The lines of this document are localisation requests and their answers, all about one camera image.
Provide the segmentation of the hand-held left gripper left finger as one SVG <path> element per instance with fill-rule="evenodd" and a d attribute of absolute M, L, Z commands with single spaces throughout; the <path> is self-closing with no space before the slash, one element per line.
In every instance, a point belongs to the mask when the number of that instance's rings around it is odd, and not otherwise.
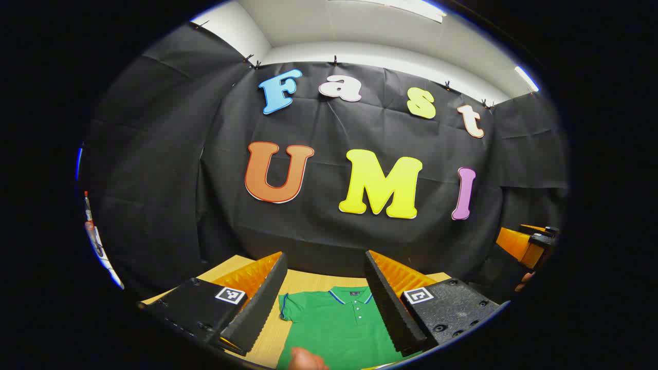
<path fill-rule="evenodd" d="M 197 347 L 245 356 L 260 336 L 287 272 L 287 255 L 277 251 L 217 276 L 192 276 L 138 307 Z"/>

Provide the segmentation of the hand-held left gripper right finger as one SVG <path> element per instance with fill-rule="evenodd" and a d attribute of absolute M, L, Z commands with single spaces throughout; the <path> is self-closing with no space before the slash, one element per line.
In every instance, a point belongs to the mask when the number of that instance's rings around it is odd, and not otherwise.
<path fill-rule="evenodd" d="M 500 311 L 467 283 L 437 281 L 373 250 L 365 252 L 364 273 L 393 346 L 404 356 L 446 347 Z"/>

